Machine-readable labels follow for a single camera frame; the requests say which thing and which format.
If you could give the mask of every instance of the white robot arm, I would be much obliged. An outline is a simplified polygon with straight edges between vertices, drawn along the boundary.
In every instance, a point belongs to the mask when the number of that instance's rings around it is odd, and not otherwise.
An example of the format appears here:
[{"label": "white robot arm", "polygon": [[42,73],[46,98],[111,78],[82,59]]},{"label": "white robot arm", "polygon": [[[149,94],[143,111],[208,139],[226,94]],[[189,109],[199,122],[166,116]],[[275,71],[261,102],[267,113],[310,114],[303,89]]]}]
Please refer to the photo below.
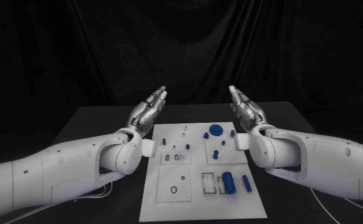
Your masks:
[{"label": "white robot arm", "polygon": [[274,176],[334,196],[363,200],[363,145],[343,138],[275,128],[261,107],[229,87],[232,110],[248,134],[236,134],[238,151]]},{"label": "white robot arm", "polygon": [[[114,134],[64,142],[0,164],[0,215],[75,199],[134,172],[141,156],[156,155],[157,142],[143,137],[153,128],[166,94],[162,87]],[[101,167],[110,172],[101,174]]]}]

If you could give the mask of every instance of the black table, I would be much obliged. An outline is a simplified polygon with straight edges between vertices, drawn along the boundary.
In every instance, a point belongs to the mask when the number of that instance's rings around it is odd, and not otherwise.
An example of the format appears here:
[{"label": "black table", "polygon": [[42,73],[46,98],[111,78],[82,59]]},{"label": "black table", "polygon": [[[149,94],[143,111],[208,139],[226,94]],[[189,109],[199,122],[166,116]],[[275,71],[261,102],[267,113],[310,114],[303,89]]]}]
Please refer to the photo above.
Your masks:
[{"label": "black table", "polygon": [[[316,133],[313,126],[288,102],[260,103],[268,122],[277,128]],[[71,118],[54,144],[114,133],[127,123],[133,106],[82,107]],[[228,104],[166,105],[156,123],[234,122],[244,130]],[[260,190],[268,219],[185,221],[173,223],[336,223],[323,210],[309,188],[270,175],[257,167],[247,151],[249,168]],[[111,194],[101,199],[65,202],[16,223],[139,223],[147,158],[134,173],[114,182]],[[345,199],[316,192],[340,223],[362,223],[363,215]]]}]

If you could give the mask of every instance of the white cable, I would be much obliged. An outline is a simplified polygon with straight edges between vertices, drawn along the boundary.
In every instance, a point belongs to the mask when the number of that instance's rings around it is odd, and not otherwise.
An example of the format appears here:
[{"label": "white cable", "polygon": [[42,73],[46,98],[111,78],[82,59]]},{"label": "white cable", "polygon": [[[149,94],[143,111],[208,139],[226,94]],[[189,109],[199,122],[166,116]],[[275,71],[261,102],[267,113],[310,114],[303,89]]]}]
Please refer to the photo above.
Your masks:
[{"label": "white cable", "polygon": [[[319,201],[321,207],[324,208],[324,206],[323,206],[323,204],[321,204],[320,199],[317,198],[317,196],[316,196],[316,199],[317,199],[317,201]],[[336,221],[336,223],[340,224],[339,221],[334,219],[333,215],[330,214],[330,212],[327,211],[326,208],[324,208],[324,210],[326,210],[327,214],[330,215],[332,219]]]},{"label": "white cable", "polygon": [[346,199],[346,198],[345,198],[345,200],[347,200],[352,204],[355,204],[357,207],[360,207],[360,208],[363,209],[363,206],[359,205],[357,203],[355,203],[352,200],[349,200],[349,199]]},{"label": "white cable", "polygon": [[[104,193],[107,192],[107,191],[105,191],[105,190],[107,190],[105,188],[107,188],[107,187],[104,186],[104,192],[103,192],[101,194],[90,195],[90,196],[82,196],[82,197],[78,197],[78,198],[71,199],[71,200],[75,200],[75,201],[77,201],[78,199],[100,199],[100,198],[105,197],[105,196],[111,193],[111,190],[113,190],[113,182],[111,182],[110,191],[108,191],[108,193],[104,195]],[[19,216],[18,218],[15,218],[15,220],[6,222],[5,224],[13,223],[15,221],[23,219],[23,218],[28,217],[29,215],[32,215],[32,214],[35,214],[36,212],[39,212],[39,211],[48,209],[49,207],[54,207],[55,205],[58,205],[58,204],[61,204],[61,203],[64,203],[64,202],[59,202],[59,203],[55,203],[55,204],[51,204],[51,205],[46,205],[46,206],[39,207],[38,209],[35,209],[35,210],[31,211],[29,213],[23,214],[23,215]]]}]

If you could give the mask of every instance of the small blue part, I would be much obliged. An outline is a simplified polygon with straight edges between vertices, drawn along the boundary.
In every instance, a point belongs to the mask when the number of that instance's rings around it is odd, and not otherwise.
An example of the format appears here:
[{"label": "small blue part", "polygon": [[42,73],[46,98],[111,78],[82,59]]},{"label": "small blue part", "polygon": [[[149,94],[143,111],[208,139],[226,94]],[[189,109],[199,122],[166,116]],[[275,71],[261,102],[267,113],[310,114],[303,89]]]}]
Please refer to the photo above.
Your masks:
[{"label": "small blue part", "polygon": [[251,185],[249,185],[249,182],[248,182],[248,176],[247,176],[247,175],[244,175],[244,176],[242,176],[242,178],[244,178],[244,182],[245,182],[247,190],[248,190],[248,192],[252,192]]},{"label": "small blue part", "polygon": [[236,188],[235,188],[232,173],[231,172],[224,173],[222,179],[224,179],[224,184],[225,184],[225,193],[234,194],[236,192]]},{"label": "small blue part", "polygon": [[209,131],[211,131],[211,134],[212,134],[213,136],[221,136],[222,133],[224,133],[224,128],[221,127],[221,125],[213,124],[213,125],[211,125],[211,127],[209,127]]},{"label": "small blue part", "polygon": [[218,150],[215,150],[213,159],[218,159]]}]

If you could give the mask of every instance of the metallic robot hand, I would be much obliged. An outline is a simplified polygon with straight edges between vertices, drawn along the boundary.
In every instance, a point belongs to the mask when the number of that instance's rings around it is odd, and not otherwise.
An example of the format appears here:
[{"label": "metallic robot hand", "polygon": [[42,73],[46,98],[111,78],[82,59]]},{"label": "metallic robot hand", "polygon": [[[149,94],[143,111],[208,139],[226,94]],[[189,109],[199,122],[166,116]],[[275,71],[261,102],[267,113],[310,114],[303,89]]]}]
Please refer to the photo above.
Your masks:
[{"label": "metallic robot hand", "polygon": [[163,86],[152,96],[134,108],[127,121],[127,128],[136,130],[141,137],[150,132],[154,120],[164,106],[167,97],[166,87]]},{"label": "metallic robot hand", "polygon": [[229,92],[234,101],[231,108],[241,121],[244,130],[249,133],[258,125],[268,124],[265,112],[235,86],[229,86]]}]

